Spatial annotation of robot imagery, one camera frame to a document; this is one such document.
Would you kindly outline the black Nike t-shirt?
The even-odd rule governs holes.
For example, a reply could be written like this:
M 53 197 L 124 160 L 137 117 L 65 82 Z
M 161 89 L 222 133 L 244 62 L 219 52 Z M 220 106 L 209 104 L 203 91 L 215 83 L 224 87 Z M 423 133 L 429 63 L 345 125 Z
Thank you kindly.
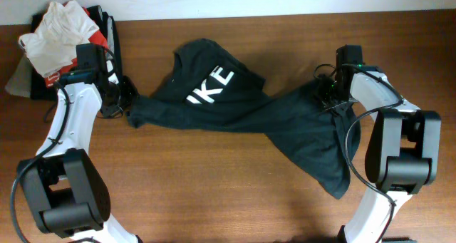
M 318 80 L 278 98 L 263 91 L 264 83 L 217 42 L 190 41 L 175 50 L 168 80 L 133 102 L 128 122 L 134 128 L 264 134 L 328 194 L 342 198 L 351 181 L 343 142 L 355 152 L 361 138 L 352 104 L 325 104 L 317 96 Z

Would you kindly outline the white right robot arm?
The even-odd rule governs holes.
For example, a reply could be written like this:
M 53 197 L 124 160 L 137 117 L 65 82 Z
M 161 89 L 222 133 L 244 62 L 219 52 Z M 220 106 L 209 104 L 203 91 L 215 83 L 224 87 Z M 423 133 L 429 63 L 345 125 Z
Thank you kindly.
M 348 167 L 367 187 L 353 218 L 338 233 L 339 242 L 384 242 L 398 210 L 431 184 L 437 174 L 441 117 L 408 102 L 377 67 L 341 64 L 333 67 L 326 97 L 360 103 L 374 121 L 362 177 L 343 151 Z

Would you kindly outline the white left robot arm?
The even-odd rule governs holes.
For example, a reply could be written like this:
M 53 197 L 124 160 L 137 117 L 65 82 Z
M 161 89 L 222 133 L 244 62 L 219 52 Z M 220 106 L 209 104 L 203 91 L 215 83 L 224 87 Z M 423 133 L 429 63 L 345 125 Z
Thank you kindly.
M 119 98 L 106 76 L 64 76 L 56 82 L 57 110 L 35 157 L 22 160 L 10 193 L 10 214 L 22 242 L 16 192 L 22 190 L 38 229 L 72 242 L 140 242 L 111 212 L 110 194 L 88 151 L 104 103 Z

